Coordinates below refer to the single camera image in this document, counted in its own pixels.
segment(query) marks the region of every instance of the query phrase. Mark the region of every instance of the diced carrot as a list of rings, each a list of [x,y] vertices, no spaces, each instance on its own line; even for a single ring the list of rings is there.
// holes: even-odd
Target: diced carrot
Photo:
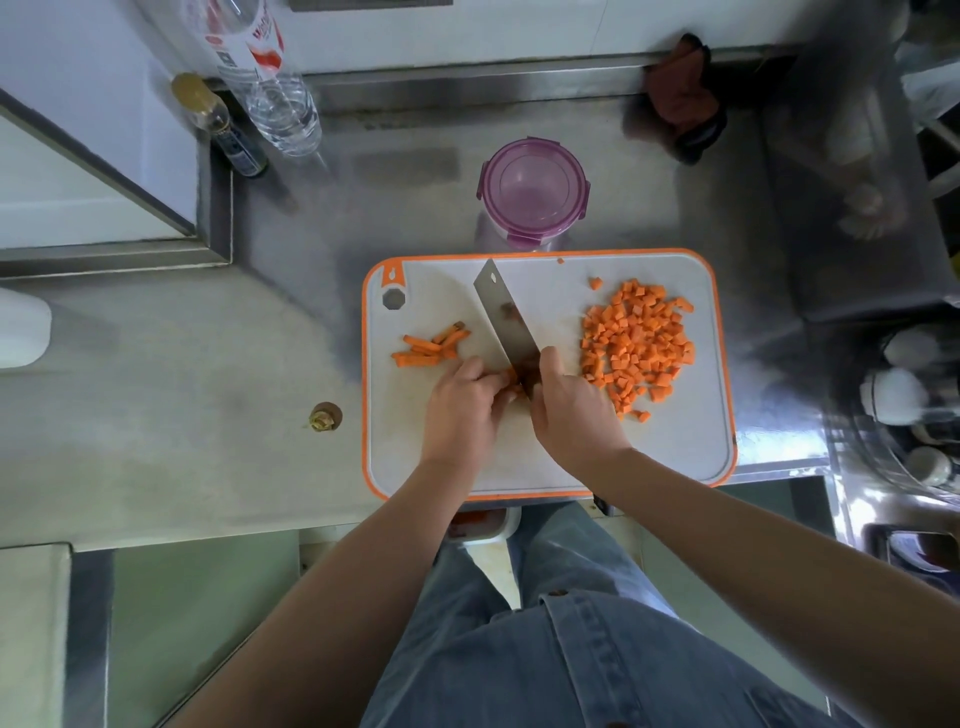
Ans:
[[[602,280],[590,279],[593,290],[602,285]],[[631,412],[633,402],[645,394],[655,402],[665,400],[682,366],[693,362],[696,352],[684,334],[681,313],[688,308],[685,299],[668,301],[663,286],[630,279],[613,292],[609,305],[588,309],[580,342],[583,376],[606,387],[621,419],[630,412],[646,422],[650,413]]]

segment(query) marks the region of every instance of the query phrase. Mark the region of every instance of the plastic bottle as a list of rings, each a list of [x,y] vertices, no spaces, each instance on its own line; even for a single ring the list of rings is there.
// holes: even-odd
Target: plastic bottle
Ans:
[[[187,27],[264,138],[290,157],[315,152],[320,115],[303,77],[285,56],[266,0],[182,2]]]

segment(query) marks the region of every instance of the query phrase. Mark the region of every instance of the knife blade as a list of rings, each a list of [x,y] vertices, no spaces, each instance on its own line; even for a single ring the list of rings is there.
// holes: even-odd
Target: knife blade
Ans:
[[[510,289],[489,259],[473,282],[473,289],[493,326],[500,346],[516,372],[527,399],[534,396],[534,385],[540,381],[540,347],[523,321],[510,295]]]

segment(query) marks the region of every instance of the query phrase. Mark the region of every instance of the oven mitt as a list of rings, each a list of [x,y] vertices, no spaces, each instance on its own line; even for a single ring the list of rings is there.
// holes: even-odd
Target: oven mitt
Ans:
[[[646,72],[647,96],[657,116],[669,126],[680,161],[694,164],[727,126],[726,107],[704,88],[710,49],[687,33],[670,56]]]

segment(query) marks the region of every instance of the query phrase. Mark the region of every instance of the person's left hand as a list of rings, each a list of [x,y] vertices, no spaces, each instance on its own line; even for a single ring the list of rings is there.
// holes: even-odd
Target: person's left hand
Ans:
[[[509,384],[506,373],[484,375],[479,356],[452,362],[426,405],[420,462],[476,477],[493,449],[504,409],[516,398]]]

